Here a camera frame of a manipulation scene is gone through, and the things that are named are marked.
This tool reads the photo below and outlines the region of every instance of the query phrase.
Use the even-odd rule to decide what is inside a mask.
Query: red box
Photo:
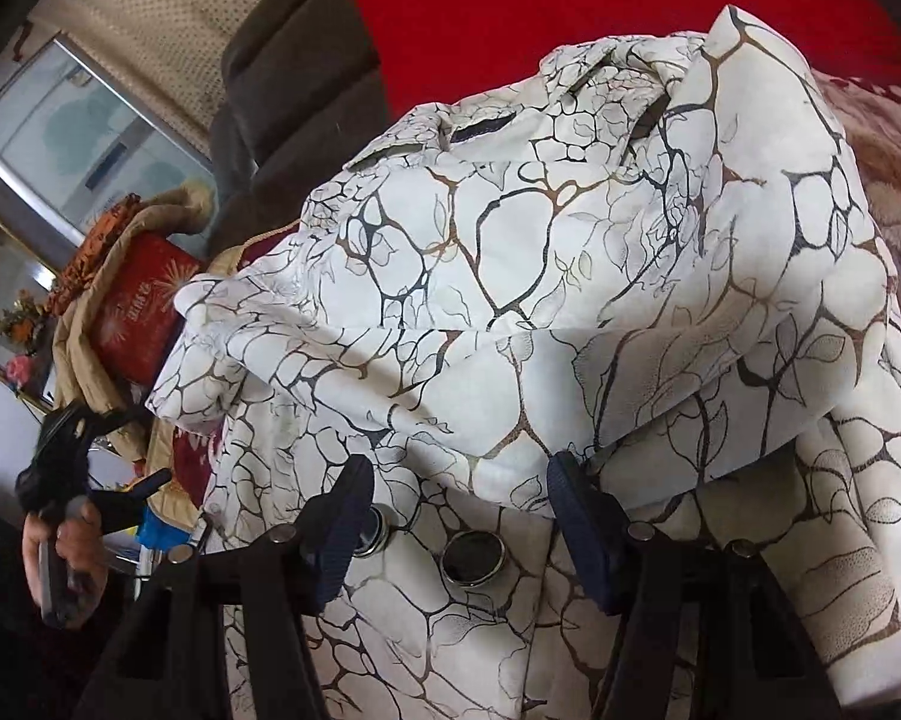
[[[133,239],[90,331],[111,375],[154,383],[180,316],[173,296],[199,271],[199,260],[155,233]]]

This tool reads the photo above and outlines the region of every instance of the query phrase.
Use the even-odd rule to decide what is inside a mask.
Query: flowers
[[[5,369],[7,381],[13,385],[13,389],[21,389],[34,376],[34,358],[26,354],[18,354],[7,363]]]
[[[34,351],[46,317],[44,307],[37,304],[34,296],[20,290],[13,307],[0,313],[0,333],[17,348]]]

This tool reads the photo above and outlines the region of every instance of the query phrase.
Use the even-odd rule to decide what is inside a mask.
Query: black tool
[[[551,458],[547,493],[583,591],[622,614],[593,718],[663,720],[682,606],[698,605],[692,711],[698,720],[836,720],[824,666],[774,575],[748,541],[718,551],[631,522],[569,452]]]
[[[24,511],[34,512],[50,526],[50,538],[39,549],[40,608],[47,625],[66,627],[93,597],[89,577],[70,571],[56,553],[58,526],[75,517],[85,499],[100,511],[103,533],[139,525],[146,498],[172,478],[169,469],[162,469],[125,493],[89,487],[88,453],[94,440],[135,418],[137,409],[98,415],[79,401],[53,410],[40,428],[34,459],[17,477],[15,490]]]
[[[228,552],[173,547],[111,637],[74,720],[231,717],[221,619],[229,604],[243,605],[259,720],[327,719],[300,617],[340,592],[372,497],[373,467],[353,455],[293,524]]]

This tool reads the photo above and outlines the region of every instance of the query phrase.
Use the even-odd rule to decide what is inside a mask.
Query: window
[[[115,88],[58,38],[0,93],[0,177],[75,245],[128,193],[147,199],[187,178],[214,186],[202,155]],[[173,242],[199,257],[205,236]]]

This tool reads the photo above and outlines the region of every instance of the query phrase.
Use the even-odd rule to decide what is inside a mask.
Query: dotted fabric
[[[204,153],[223,103],[221,56],[260,0],[42,0],[32,18],[66,32]]]

